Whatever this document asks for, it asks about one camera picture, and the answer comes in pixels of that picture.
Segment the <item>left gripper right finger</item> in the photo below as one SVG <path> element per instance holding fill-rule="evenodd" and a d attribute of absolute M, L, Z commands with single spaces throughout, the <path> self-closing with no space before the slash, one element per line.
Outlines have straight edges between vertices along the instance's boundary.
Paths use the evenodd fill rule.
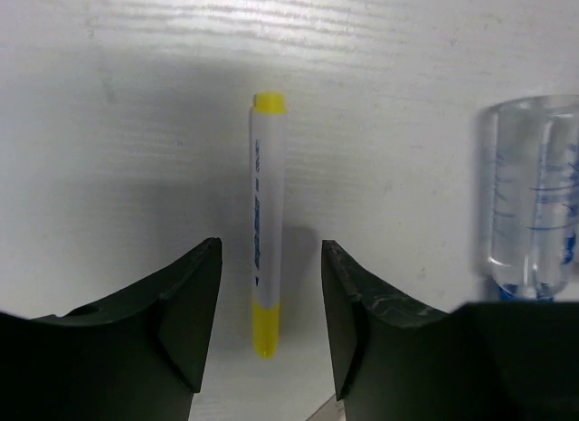
<path fill-rule="evenodd" d="M 324 241 L 321 279 L 336 396 L 350 420 L 575 420 L 578 306 L 437 310 Z"/>

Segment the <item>clear blue pen pack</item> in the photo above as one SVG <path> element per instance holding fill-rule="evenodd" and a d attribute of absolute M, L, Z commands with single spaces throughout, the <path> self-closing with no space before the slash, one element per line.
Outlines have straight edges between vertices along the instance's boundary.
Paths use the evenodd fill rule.
<path fill-rule="evenodd" d="M 501 300 L 551 301 L 574 271 L 578 98 L 503 101 L 477 117 L 478 265 Z"/>

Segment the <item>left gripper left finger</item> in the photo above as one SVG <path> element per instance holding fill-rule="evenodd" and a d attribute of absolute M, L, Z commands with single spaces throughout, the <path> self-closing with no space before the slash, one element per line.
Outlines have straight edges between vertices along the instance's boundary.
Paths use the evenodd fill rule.
<path fill-rule="evenodd" d="M 222 274 L 209 238 L 174 263 L 58 317 L 1 317 L 4 420 L 186 420 Z"/>

